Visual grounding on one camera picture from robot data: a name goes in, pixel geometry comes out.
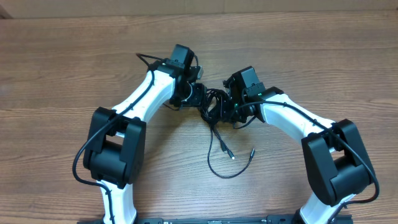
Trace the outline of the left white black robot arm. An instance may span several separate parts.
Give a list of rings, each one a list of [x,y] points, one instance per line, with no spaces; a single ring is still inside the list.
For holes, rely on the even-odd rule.
[[[198,106],[195,82],[203,69],[188,47],[177,44],[169,58],[138,54],[146,63],[144,81],[111,109],[99,107],[91,117],[88,138],[77,152],[74,178],[101,189],[104,215],[97,223],[137,223],[133,184],[142,169],[147,123],[166,101],[176,107]]]

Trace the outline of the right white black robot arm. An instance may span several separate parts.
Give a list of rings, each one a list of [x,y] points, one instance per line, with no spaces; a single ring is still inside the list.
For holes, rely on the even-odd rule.
[[[352,204],[377,199],[380,188],[356,125],[317,116],[294,103],[276,87],[266,88],[253,67],[244,68],[223,81],[228,91],[222,113],[229,123],[245,123],[248,117],[273,125],[302,145],[312,194],[291,215],[268,215],[267,223],[352,223],[340,215]]]

